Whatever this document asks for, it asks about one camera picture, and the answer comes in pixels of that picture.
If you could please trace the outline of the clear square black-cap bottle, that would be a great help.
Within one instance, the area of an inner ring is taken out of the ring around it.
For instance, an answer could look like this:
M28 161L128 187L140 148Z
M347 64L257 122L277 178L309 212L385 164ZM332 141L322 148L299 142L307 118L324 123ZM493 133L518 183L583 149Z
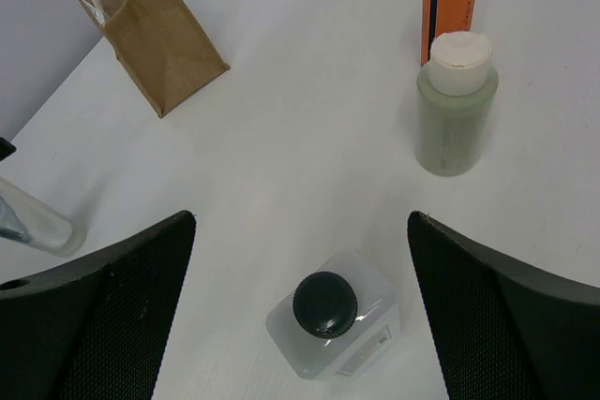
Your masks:
M399 337L397 292L374 265L341 252L306 276L265 325L301 379L352 379Z

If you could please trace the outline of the white tube black-cap bottle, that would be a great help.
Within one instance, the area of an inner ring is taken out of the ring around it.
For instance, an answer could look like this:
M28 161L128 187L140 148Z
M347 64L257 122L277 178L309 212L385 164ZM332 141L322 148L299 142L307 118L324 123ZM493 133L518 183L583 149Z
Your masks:
M86 231L70 218L2 178L1 237L66 257L82 247Z

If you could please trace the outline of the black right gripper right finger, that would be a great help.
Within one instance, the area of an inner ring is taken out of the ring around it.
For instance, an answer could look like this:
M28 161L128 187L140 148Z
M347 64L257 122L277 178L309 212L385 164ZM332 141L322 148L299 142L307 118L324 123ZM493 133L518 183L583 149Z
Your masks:
M421 212L407 237L451 399L596 399L599 289Z

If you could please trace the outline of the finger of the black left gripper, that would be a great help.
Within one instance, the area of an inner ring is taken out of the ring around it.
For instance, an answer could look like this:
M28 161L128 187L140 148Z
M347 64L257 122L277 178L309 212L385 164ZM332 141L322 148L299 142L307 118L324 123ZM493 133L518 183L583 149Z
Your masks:
M16 151L17 148L10 141L0 138L0 161L13 155Z

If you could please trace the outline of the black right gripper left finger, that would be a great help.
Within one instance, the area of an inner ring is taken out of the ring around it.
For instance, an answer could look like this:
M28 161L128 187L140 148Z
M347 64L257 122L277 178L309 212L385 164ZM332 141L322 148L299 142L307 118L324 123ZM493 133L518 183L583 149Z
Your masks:
M2 398L151 398L195 232L181 211L2 284Z

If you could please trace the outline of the pale green white-cap bottle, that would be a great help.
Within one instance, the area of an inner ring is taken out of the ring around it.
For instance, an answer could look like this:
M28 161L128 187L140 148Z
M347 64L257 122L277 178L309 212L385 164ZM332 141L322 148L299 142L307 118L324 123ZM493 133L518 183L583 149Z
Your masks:
M416 85L418 162L440 176L470 170L480 156L499 86L491 41L467 31L439 35L432 41Z

